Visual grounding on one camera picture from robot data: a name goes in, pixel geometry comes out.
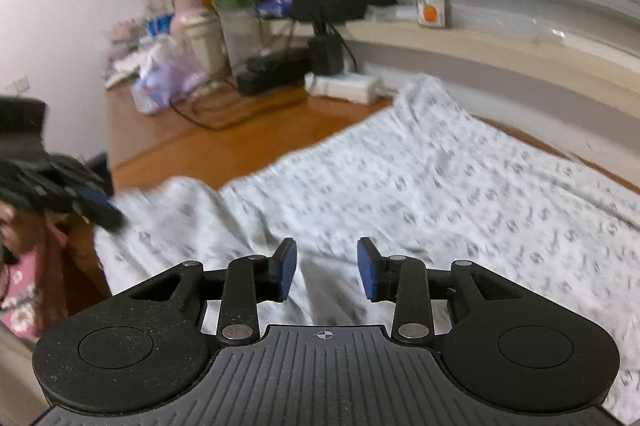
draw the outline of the white power strip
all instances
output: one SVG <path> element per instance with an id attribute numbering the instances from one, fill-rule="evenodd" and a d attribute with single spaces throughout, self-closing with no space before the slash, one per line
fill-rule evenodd
<path id="1" fill-rule="evenodd" d="M 382 92 L 382 80 L 370 75 L 343 72 L 337 75 L 305 75 L 305 89 L 309 95 L 346 99 L 359 104 L 372 104 Z"/>

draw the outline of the white patterned cloth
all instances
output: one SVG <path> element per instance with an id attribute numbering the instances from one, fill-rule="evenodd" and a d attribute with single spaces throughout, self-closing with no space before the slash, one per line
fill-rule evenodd
<path id="1" fill-rule="evenodd" d="M 393 305 L 370 303 L 360 283 L 361 236 L 429 268 L 468 258 L 603 326 L 622 358 L 605 408 L 627 424 L 640 417 L 640 197 L 473 119 L 436 78 L 418 76 L 393 107 L 219 192 L 176 178 L 116 203 L 128 227 L 96 240 L 115 293 L 186 259 L 218 269 L 270 255 L 291 236 L 290 297 L 258 306 L 262 327 L 388 327 Z M 446 331 L 444 308 L 434 314 Z"/>

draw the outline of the wooden table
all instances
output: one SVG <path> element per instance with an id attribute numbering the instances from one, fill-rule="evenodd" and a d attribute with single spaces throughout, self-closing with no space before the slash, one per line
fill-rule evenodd
<path id="1" fill-rule="evenodd" d="M 178 106 L 189 117 L 221 131 L 197 128 L 173 111 L 147 116 L 136 111 L 129 85 L 107 93 L 109 158 L 117 191 L 149 189 L 174 175 L 219 189 L 277 158 L 311 146 L 389 106 L 308 97 L 302 88 L 241 98 L 230 86 Z"/>

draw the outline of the pink floral clothing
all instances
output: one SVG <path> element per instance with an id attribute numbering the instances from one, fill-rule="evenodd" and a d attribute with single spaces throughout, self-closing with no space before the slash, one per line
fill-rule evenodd
<path id="1" fill-rule="evenodd" d="M 66 236 L 54 226 L 44 243 L 0 271 L 0 321 L 18 338 L 36 342 L 56 320 L 66 317 L 61 253 Z"/>

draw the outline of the plastic bag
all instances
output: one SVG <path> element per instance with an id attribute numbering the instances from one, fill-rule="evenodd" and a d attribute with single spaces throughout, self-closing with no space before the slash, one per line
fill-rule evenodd
<path id="1" fill-rule="evenodd" d="M 169 101 L 184 99 L 207 77 L 195 57 L 185 54 L 171 37 L 162 36 L 146 54 L 131 94 L 139 112 L 156 113 L 167 108 Z"/>

